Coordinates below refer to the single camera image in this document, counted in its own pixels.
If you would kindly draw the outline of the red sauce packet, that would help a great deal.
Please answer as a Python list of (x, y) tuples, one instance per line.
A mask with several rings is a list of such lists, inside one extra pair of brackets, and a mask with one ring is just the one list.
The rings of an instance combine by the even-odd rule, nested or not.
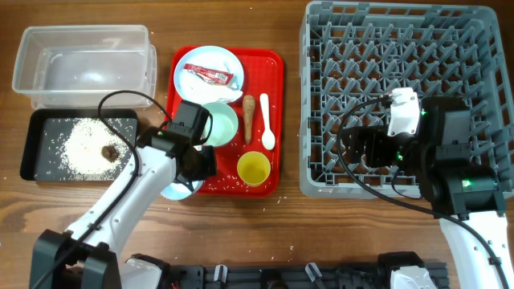
[(192, 63), (185, 64), (184, 69), (208, 84), (227, 86), (234, 78), (234, 75), (229, 72), (206, 68)]

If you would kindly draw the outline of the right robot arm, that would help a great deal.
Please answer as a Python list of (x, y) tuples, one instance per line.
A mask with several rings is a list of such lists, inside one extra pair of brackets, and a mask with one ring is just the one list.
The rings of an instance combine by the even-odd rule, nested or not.
[(397, 206), (439, 220), (451, 248), (463, 288), (511, 288), (507, 204), (495, 170), (471, 162), (471, 110), (455, 97), (422, 99), (414, 114), (415, 129), (386, 134), (382, 128), (346, 128), (337, 133), (343, 168), (350, 157), (366, 157), (369, 166), (395, 165), (418, 180), (430, 208), (387, 197), (352, 172), (362, 189)]

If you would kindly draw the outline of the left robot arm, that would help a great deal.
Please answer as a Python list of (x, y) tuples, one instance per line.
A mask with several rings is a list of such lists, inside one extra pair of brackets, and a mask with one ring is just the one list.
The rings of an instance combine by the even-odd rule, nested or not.
[(155, 198), (172, 183), (189, 190), (215, 175), (214, 148), (182, 132), (149, 129), (130, 147), (132, 157), (97, 203), (65, 232), (45, 230), (32, 255), (32, 288), (167, 288), (170, 265), (119, 255)]

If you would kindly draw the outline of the light blue bowl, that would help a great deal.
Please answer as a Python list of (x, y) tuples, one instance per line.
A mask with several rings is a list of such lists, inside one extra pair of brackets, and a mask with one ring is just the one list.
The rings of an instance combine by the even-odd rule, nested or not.
[(193, 181), (193, 190), (187, 189), (184, 185), (172, 183), (161, 191), (161, 196), (172, 201), (180, 201), (195, 194), (202, 187), (204, 181)]

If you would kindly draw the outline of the yellow cup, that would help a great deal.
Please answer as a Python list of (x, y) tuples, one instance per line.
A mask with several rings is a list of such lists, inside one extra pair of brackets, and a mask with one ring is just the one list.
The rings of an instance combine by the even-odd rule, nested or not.
[(262, 185), (271, 173), (271, 162), (257, 151), (243, 154), (236, 166), (239, 178), (250, 187)]

